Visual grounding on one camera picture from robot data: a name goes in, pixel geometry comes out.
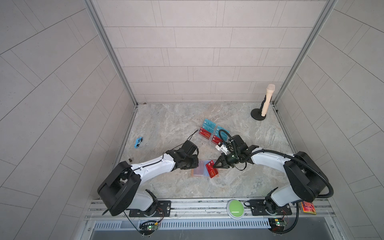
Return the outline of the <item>tan leather card holder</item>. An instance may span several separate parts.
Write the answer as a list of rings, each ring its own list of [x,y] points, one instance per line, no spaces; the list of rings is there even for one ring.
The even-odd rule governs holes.
[[[214,178],[215,175],[213,173],[210,173],[207,169],[207,164],[209,166],[212,166],[214,164],[213,160],[199,160],[198,167],[191,170],[191,176],[192,177],[210,177]]]

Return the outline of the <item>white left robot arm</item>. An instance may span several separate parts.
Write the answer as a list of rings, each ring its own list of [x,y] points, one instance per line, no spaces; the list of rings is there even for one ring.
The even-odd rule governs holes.
[[[125,210],[140,210],[146,216],[152,216],[159,201],[150,190],[138,193],[140,185],[177,169],[197,168],[198,154],[198,147],[186,140],[179,149],[168,150],[150,161],[133,165],[120,162],[98,187],[97,193],[112,216]]]

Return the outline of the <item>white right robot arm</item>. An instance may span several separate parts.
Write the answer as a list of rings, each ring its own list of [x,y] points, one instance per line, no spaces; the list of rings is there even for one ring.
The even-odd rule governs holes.
[[[287,155],[254,145],[232,152],[222,147],[216,149],[222,153],[214,163],[215,169],[234,168],[238,163],[250,163],[267,166],[286,174],[289,185],[273,189],[261,203],[249,204],[263,215],[279,215],[283,207],[290,203],[311,203],[316,198],[327,199],[334,194],[326,175],[305,152]]]

